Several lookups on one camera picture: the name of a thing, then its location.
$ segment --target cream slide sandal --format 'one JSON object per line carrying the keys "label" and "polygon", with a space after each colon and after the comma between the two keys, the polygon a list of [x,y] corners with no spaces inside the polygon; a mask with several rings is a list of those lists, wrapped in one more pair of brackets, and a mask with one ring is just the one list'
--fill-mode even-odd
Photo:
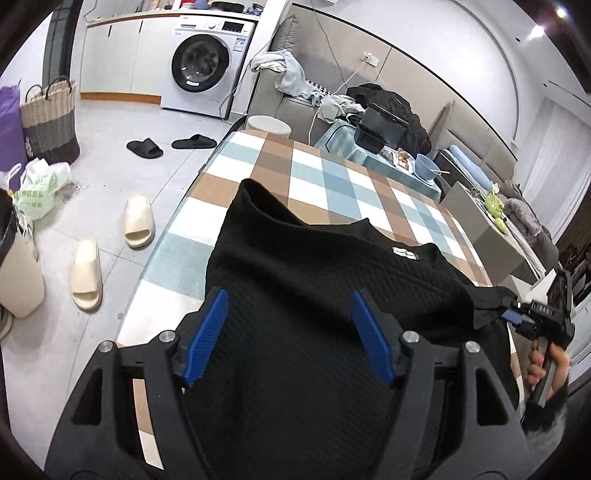
{"label": "cream slide sandal", "polygon": [[131,248],[143,247],[152,241],[155,230],[148,197],[143,194],[132,195],[125,211],[125,241]]}
{"label": "cream slide sandal", "polygon": [[94,310],[103,297],[99,247],[94,238],[80,240],[70,265],[70,288],[82,310]]}

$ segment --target basket handle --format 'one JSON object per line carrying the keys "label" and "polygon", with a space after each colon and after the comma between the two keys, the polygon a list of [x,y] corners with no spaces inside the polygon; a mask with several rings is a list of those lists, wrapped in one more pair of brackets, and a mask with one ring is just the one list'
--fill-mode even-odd
{"label": "basket handle", "polygon": [[54,79],[53,82],[51,82],[47,86],[47,90],[45,91],[45,100],[49,100],[49,88],[51,87],[51,85],[53,85],[55,82],[61,82],[62,80],[65,80],[68,82],[68,87],[70,87],[70,93],[72,93],[72,84],[70,83],[70,79],[68,77],[66,77],[65,75],[60,75],[58,78]]}
{"label": "basket handle", "polygon": [[33,85],[31,88],[29,88],[27,90],[27,93],[25,94],[25,103],[27,103],[29,101],[28,100],[29,93],[31,93],[31,90],[33,90],[35,87],[39,87],[41,89],[41,91],[43,91],[43,87],[41,85],[39,85],[38,83],[36,83],[35,85]]}

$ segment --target metal screw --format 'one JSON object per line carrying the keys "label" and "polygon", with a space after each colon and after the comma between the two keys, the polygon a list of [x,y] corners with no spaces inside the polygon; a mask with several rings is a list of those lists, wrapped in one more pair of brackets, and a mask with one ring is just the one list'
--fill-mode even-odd
{"label": "metal screw", "polygon": [[404,338],[404,340],[408,343],[417,343],[420,337],[417,332],[409,330],[408,332],[404,332],[402,334],[402,338]]}
{"label": "metal screw", "polygon": [[469,342],[466,342],[466,350],[468,350],[470,353],[478,353],[480,352],[480,345],[478,345],[476,342],[473,342],[472,340],[470,340]]}
{"label": "metal screw", "polygon": [[172,330],[165,330],[160,335],[158,335],[160,341],[164,343],[172,342],[175,337],[176,334]]}
{"label": "metal screw", "polygon": [[113,349],[113,342],[110,340],[105,340],[104,342],[99,343],[99,352],[107,353]]}

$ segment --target tiled floor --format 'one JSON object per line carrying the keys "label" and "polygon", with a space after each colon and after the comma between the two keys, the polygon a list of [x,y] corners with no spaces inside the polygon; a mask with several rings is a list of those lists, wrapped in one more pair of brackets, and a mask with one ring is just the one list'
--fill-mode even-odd
{"label": "tiled floor", "polygon": [[[114,339],[129,299],[162,229],[211,150],[174,150],[173,140],[196,133],[220,141],[229,128],[218,119],[122,102],[81,101],[76,107],[80,157],[72,176],[87,186],[35,223],[46,285],[43,304],[16,320],[2,341],[12,431],[43,465],[67,396],[96,345]],[[130,140],[150,137],[164,151],[156,160],[129,152]],[[122,215],[132,193],[152,203],[156,237],[132,251]],[[91,314],[70,296],[68,266],[77,240],[94,236],[100,248],[103,301]]]}

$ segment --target pillow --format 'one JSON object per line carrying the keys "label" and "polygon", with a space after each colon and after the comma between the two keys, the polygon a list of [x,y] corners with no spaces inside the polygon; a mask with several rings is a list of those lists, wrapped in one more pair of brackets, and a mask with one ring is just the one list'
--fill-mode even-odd
{"label": "pillow", "polygon": [[460,150],[460,148],[456,145],[452,145],[449,147],[449,151],[452,152],[452,155],[456,157],[456,160],[468,171],[470,175],[474,177],[474,180],[478,182],[482,188],[486,191],[492,189],[492,182],[489,177],[486,176],[486,173],[482,171],[482,169],[476,165],[472,160],[468,158],[468,156]]}
{"label": "pillow", "polygon": [[300,51],[298,45],[299,33],[300,23],[295,15],[290,15],[279,25],[273,43],[271,44],[271,51],[287,50],[294,57],[297,57]]}
{"label": "pillow", "polygon": [[515,183],[515,180],[505,180],[499,184],[499,190],[508,199],[518,199],[525,201],[519,185]]}

